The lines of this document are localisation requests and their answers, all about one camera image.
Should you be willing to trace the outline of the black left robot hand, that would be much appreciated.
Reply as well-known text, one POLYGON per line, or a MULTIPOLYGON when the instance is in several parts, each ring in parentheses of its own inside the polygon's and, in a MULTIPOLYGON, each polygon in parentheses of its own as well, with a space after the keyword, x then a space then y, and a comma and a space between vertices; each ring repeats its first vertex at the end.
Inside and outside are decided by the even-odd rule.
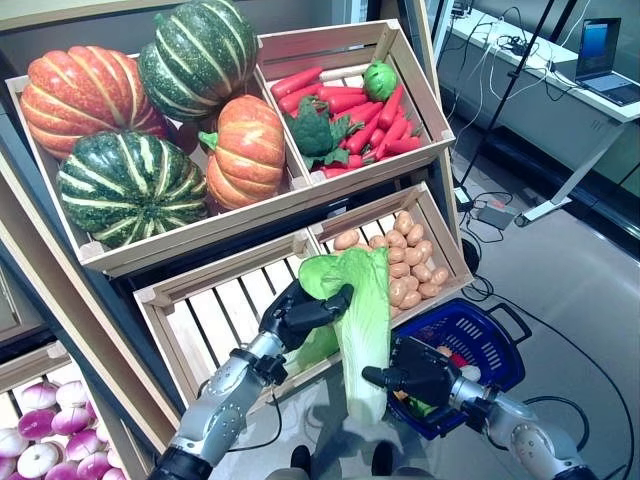
POLYGON ((315 299, 294 280, 266 309, 259 324, 259 335, 272 338, 281 352, 297 350, 316 328, 339 320, 348 310, 354 294, 343 284, 328 299, 315 299))

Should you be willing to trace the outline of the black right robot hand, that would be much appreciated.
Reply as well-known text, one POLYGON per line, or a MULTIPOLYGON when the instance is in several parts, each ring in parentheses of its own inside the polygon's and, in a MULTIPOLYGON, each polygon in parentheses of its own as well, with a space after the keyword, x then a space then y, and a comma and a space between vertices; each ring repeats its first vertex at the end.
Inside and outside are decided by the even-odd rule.
POLYGON ((384 390, 392 403, 419 419, 448 407, 461 376, 449 357, 411 336, 394 336, 389 353, 386 367, 363 367, 366 383, 384 390))

